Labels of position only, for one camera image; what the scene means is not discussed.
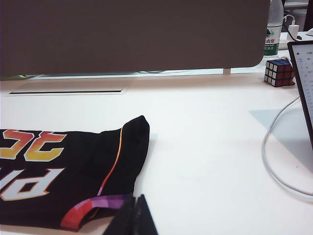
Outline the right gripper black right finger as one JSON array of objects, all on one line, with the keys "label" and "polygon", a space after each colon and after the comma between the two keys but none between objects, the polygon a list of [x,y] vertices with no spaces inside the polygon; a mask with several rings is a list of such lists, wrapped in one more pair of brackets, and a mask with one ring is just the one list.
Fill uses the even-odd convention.
[{"label": "right gripper black right finger", "polygon": [[154,220],[144,194],[136,201],[133,218],[134,235],[158,235]]}]

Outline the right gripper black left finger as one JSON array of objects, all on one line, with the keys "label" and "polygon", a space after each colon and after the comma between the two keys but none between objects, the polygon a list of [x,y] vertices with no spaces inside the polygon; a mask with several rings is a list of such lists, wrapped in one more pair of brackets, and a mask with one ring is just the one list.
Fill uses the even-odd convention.
[{"label": "right gripper black left finger", "polygon": [[103,235],[130,235],[134,212],[135,198],[130,195],[110,222]]}]

